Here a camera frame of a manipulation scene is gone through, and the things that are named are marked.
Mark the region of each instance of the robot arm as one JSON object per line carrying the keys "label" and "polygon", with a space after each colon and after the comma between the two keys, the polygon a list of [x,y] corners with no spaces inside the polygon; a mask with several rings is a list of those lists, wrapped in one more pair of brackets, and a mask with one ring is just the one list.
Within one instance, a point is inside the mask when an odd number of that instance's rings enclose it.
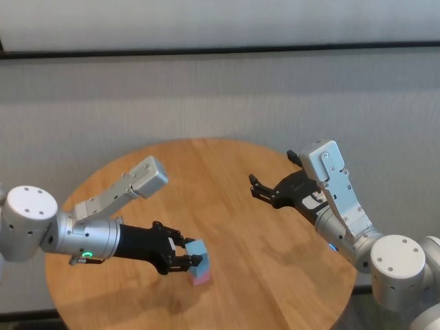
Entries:
{"label": "robot arm", "polygon": [[47,253],[68,254],[70,264],[102,263],[116,256],[152,263],[160,274],[186,271],[202,260],[199,255],[176,255],[193,239],[154,221],[149,229],[124,225],[110,216],[138,197],[148,198],[168,183],[162,165],[147,157],[101,195],[73,210],[58,210],[43,189],[0,186],[0,253],[7,261],[26,261],[41,247]]}
{"label": "robot arm", "polygon": [[[274,189],[250,175],[253,197],[274,208],[297,209],[357,270],[371,273],[373,295],[387,309],[405,309],[423,290],[439,289],[440,239],[429,236],[418,244],[409,237],[378,232],[356,198],[334,141],[319,140],[299,156],[293,151],[287,156],[301,169]],[[419,318],[426,321],[424,313]]]}

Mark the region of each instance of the pink cube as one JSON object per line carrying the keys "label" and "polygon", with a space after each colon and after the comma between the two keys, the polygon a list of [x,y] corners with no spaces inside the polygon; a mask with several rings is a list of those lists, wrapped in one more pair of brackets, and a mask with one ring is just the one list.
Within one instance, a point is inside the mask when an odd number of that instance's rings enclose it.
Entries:
{"label": "pink cube", "polygon": [[196,286],[196,285],[204,284],[210,280],[210,271],[209,270],[206,271],[205,274],[197,278],[194,277],[191,273],[189,273],[189,276],[191,278],[192,285]]}

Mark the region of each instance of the wood grain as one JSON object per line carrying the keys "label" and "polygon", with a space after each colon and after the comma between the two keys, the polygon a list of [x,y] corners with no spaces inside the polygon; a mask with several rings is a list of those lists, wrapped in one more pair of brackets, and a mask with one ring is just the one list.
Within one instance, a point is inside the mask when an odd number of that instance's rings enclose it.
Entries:
{"label": "wood grain", "polygon": [[248,175],[273,186],[295,170],[284,155],[232,140],[157,144],[104,166],[67,200],[90,198],[147,155],[170,183],[119,214],[149,228],[153,220],[202,238],[212,280],[193,287],[187,274],[158,275],[142,262],[67,264],[46,256],[47,284],[61,317],[77,329],[328,329],[355,282],[355,270],[293,208],[274,210],[251,197]]}

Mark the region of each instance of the pink and blue block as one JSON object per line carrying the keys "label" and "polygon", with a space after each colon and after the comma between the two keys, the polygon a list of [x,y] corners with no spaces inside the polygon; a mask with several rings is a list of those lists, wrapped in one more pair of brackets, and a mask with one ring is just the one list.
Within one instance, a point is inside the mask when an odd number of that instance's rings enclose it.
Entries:
{"label": "pink and blue block", "polygon": [[186,252],[189,255],[198,254],[203,260],[197,267],[190,267],[188,273],[193,285],[200,285],[210,280],[209,257],[204,242],[201,239],[185,244]]}

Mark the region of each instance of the black stripe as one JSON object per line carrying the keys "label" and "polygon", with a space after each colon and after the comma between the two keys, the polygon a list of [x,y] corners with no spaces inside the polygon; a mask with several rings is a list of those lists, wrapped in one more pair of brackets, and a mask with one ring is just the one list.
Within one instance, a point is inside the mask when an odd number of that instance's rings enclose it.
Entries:
{"label": "black stripe", "polygon": [[179,48],[145,50],[107,50],[86,52],[5,52],[0,51],[0,60],[20,58],[68,58],[103,56],[150,56],[150,55],[192,55],[192,54],[231,54],[257,52],[303,52],[311,50],[361,50],[403,47],[440,47],[440,41],[398,41],[392,43],[339,43],[297,46],[258,46],[225,48]]}
{"label": "black stripe", "polygon": [[50,318],[60,318],[56,309],[45,309],[40,311],[18,311],[14,313],[0,313],[0,323],[18,322],[29,320],[47,320]]}
{"label": "black stripe", "polygon": [[353,288],[353,291],[351,292],[352,295],[357,294],[372,294],[373,288],[371,285],[358,285]]}

